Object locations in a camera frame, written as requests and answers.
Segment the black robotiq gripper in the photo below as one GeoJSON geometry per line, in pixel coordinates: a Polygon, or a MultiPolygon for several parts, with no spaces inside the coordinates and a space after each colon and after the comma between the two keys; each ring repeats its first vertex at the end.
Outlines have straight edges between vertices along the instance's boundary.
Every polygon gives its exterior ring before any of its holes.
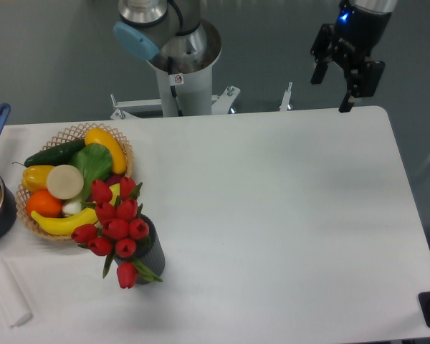
{"type": "Polygon", "coordinates": [[[350,112],[357,100],[374,96],[386,64],[369,60],[396,5],[394,0],[341,1],[334,26],[320,27],[310,50],[315,61],[310,83],[322,83],[333,53],[333,61],[343,68],[347,88],[340,113],[350,112]]]}

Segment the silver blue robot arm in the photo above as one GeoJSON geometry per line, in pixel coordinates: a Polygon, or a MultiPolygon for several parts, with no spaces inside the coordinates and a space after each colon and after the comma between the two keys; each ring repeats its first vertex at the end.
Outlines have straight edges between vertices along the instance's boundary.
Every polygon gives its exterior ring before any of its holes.
{"type": "MultiPolygon", "coordinates": [[[[311,83],[320,84],[333,62],[343,70],[346,93],[339,111],[372,97],[385,64],[371,57],[396,1],[341,1],[338,17],[323,24],[310,49],[315,68],[311,83]]],[[[221,54],[216,28],[201,18],[199,1],[119,1],[113,34],[121,47],[156,72],[162,113],[166,117],[231,112],[239,89],[212,94],[212,67],[221,54]]]]}

